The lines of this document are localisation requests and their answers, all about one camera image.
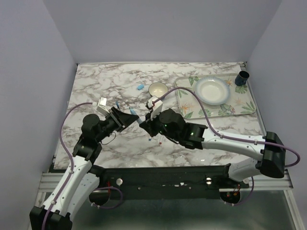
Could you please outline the light blue eraser block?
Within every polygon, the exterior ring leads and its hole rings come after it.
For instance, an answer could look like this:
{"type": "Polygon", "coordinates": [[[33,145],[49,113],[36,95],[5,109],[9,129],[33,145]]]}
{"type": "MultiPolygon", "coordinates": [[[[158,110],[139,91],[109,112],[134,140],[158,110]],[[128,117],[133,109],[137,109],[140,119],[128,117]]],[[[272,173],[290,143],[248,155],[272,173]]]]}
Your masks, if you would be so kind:
{"type": "Polygon", "coordinates": [[[142,90],[143,88],[144,88],[144,85],[143,85],[143,84],[137,86],[137,90],[142,90]]]}

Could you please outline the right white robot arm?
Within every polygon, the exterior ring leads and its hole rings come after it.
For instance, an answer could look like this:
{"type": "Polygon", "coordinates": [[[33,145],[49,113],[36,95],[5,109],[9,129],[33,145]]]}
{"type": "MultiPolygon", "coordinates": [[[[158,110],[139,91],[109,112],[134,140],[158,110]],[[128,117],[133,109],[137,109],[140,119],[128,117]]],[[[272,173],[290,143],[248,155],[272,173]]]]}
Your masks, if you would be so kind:
{"type": "Polygon", "coordinates": [[[265,136],[232,134],[228,138],[226,133],[213,132],[206,125],[187,123],[172,109],[164,110],[155,118],[148,113],[140,128],[151,137],[160,134],[187,149],[223,150],[246,156],[246,160],[228,165],[226,173],[221,175],[221,183],[227,188],[260,174],[277,179],[284,177],[286,150],[274,132],[265,136]]]}

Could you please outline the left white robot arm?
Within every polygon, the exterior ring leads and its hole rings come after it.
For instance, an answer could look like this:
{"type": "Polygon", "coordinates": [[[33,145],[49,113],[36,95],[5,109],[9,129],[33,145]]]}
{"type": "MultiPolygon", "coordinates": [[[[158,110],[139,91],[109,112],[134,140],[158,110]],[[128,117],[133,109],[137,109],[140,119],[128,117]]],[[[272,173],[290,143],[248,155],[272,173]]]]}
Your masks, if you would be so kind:
{"type": "Polygon", "coordinates": [[[56,188],[41,207],[30,212],[34,230],[70,230],[76,213],[95,189],[106,185],[106,177],[90,170],[98,158],[104,138],[114,131],[121,132],[139,119],[138,115],[123,113],[112,107],[105,120],[96,114],[83,118],[82,134],[69,154],[70,164],[56,188]]]}

